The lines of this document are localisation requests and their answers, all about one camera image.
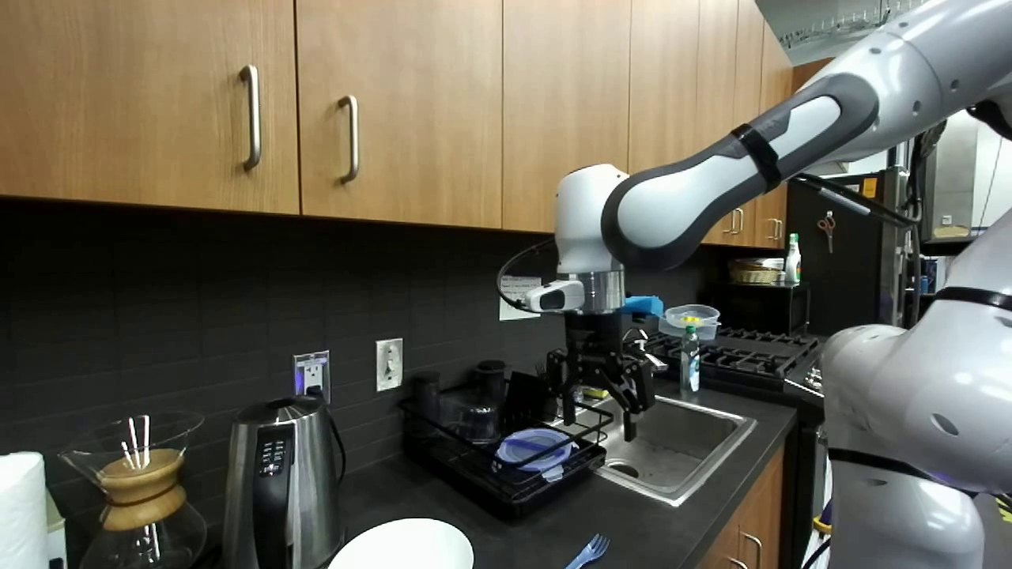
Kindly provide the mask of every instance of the pour-over coffee maker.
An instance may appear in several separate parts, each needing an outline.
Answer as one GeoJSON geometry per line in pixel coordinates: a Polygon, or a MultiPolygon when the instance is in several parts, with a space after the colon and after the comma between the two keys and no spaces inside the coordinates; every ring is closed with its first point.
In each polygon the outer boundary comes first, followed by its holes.
{"type": "Polygon", "coordinates": [[[207,526],[187,504],[181,468],[198,427],[198,413],[132,413],[61,451],[106,499],[81,569],[196,566],[207,526]]]}

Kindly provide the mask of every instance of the white bowl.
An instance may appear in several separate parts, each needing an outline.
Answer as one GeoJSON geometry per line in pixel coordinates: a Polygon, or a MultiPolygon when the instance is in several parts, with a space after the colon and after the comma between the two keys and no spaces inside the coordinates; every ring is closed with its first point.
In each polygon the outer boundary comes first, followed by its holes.
{"type": "Polygon", "coordinates": [[[473,549],[439,519],[396,519],[345,544],[330,569],[473,569],[473,549]]]}

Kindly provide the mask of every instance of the stainless steel kettle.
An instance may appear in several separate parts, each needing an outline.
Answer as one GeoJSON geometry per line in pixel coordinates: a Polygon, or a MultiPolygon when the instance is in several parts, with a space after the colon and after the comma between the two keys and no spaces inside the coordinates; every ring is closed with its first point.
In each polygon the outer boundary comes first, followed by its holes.
{"type": "Polygon", "coordinates": [[[246,409],[232,427],[228,569],[312,569],[339,549],[339,434],[318,400],[246,409]]]}

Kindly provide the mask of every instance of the stainless steel sink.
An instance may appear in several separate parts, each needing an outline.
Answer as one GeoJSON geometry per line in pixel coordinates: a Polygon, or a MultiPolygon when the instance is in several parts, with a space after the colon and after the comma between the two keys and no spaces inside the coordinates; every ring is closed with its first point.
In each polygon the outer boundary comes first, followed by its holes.
{"type": "Polygon", "coordinates": [[[619,420],[603,434],[598,475],[633,493],[683,507],[756,430],[751,417],[662,400],[634,417],[634,439],[623,439],[619,420]]]}

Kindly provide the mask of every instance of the kitchen counter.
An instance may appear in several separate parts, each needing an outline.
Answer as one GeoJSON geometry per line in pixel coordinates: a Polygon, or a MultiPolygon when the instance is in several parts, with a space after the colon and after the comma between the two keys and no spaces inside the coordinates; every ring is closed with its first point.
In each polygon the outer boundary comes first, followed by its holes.
{"type": "Polygon", "coordinates": [[[345,481],[339,495],[340,531],[352,540],[392,519],[441,519],[470,537],[476,569],[555,569],[592,534],[611,537],[600,569],[694,566],[792,425],[792,409],[724,392],[703,392],[703,404],[756,417],[756,430],[681,508],[587,479],[524,519],[507,523],[412,460],[392,460],[345,481]]]}

